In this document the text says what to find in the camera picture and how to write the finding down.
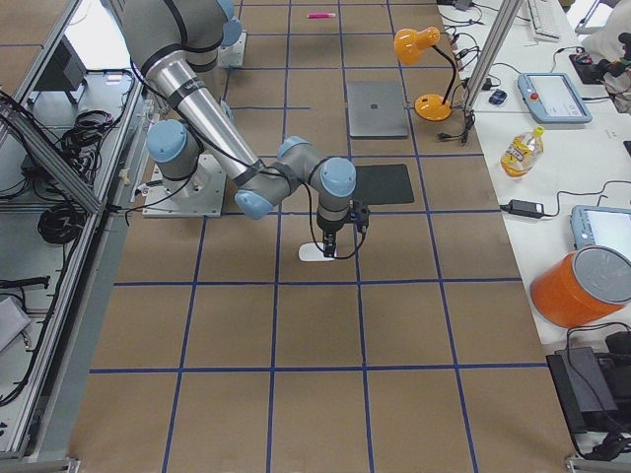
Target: lamp neck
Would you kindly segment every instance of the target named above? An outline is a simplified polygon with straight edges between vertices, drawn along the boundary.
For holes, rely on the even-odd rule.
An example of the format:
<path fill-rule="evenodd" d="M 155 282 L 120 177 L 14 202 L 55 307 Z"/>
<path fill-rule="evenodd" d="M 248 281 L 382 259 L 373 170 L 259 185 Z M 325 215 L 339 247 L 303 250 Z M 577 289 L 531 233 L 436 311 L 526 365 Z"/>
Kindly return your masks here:
<path fill-rule="evenodd" d="M 450 80 L 450 84 L 447 87 L 447 90 L 445 91 L 445 95 L 443 96 L 443 104 L 445 104 L 447 102 L 447 98 L 450 96 L 450 93 L 452 92 L 452 87 L 454 86 L 454 82 L 456 81 L 456 64 L 454 63 L 454 60 L 451 59 L 446 53 L 444 53 L 438 46 L 432 46 L 432 49 L 434 49 L 436 52 L 438 52 L 441 56 L 443 56 L 447 62 L 450 63 L 450 65 L 452 66 L 452 79 Z"/>

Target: plastic bottle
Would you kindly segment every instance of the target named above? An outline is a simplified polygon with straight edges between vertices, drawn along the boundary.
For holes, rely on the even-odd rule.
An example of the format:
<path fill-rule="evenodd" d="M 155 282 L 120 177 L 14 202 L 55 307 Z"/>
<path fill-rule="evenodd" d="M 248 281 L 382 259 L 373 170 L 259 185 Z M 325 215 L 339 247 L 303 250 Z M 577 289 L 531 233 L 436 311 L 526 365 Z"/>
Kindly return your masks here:
<path fill-rule="evenodd" d="M 537 126 L 531 132 L 522 133 L 513 139 L 500 162 L 506 174 L 520 177 L 532 169 L 543 155 L 541 135 L 544 131 L 542 126 Z"/>

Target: metal mounting plate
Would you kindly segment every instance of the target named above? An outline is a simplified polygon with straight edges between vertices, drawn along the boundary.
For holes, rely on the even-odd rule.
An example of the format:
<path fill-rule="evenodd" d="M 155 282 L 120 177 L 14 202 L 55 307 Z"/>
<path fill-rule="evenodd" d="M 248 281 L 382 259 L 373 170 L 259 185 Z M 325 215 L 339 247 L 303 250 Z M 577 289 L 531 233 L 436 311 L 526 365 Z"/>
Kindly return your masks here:
<path fill-rule="evenodd" d="M 247 32 L 242 32 L 235 44 L 220 47 L 217 55 L 217 65 L 224 69 L 244 67 L 245 41 Z"/>
<path fill-rule="evenodd" d="M 155 208 L 143 209 L 143 216 L 151 218 L 201 217 L 202 215 L 220 217 L 224 203 L 226 174 L 211 155 L 201 155 L 199 165 L 210 175 L 210 179 L 194 197 L 180 202 L 173 199 L 165 200 L 157 204 Z M 158 167 L 154 168 L 151 178 L 152 180 L 162 179 L 162 173 Z M 154 205 L 168 195 L 162 185 L 150 187 L 145 205 Z"/>

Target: blue joint cap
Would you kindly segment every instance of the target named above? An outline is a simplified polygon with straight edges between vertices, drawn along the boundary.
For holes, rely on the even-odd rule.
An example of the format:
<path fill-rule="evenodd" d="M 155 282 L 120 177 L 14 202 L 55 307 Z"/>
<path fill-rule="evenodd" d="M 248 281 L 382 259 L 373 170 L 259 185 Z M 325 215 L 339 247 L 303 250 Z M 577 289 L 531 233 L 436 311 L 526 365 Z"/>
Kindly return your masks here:
<path fill-rule="evenodd" d="M 235 194 L 235 202 L 244 214 L 254 220 L 262 219 L 274 208 L 267 199 L 251 190 L 238 190 Z"/>
<path fill-rule="evenodd" d="M 289 138 L 287 138 L 282 145 L 280 145 L 280 148 L 278 148 L 278 152 L 276 153 L 276 158 L 278 158 L 279 160 L 283 159 L 283 156 L 285 156 L 285 153 L 287 153 L 291 148 L 295 147 L 296 145 L 310 145 L 311 143 L 303 138 L 301 138 L 300 136 L 290 136 Z"/>
<path fill-rule="evenodd" d="M 226 18 L 228 20 L 235 16 L 235 5 L 233 5 L 233 0 L 217 0 L 217 3 L 226 14 Z"/>
<path fill-rule="evenodd" d="M 331 158 L 320 168 L 319 180 L 324 189 L 334 197 L 348 197 L 355 190 L 357 172 L 348 160 Z"/>
<path fill-rule="evenodd" d="M 224 23 L 224 39 L 221 41 L 223 47 L 232 46 L 241 37 L 244 29 L 238 18 L 232 18 L 229 22 Z"/>
<path fill-rule="evenodd" d="M 186 128 L 179 121 L 159 121 L 147 132 L 147 149 L 154 161 L 168 163 L 184 149 L 186 136 Z"/>

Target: bucket lid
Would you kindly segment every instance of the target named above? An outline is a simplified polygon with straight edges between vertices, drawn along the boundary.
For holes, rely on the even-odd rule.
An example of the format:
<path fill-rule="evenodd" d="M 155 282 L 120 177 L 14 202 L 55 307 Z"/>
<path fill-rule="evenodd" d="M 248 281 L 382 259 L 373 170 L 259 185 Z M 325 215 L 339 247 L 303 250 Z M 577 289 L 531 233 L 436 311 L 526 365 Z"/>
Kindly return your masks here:
<path fill-rule="evenodd" d="M 574 255 L 574 275 L 591 296 L 607 304 L 631 301 L 631 261 L 606 246 L 585 246 Z"/>

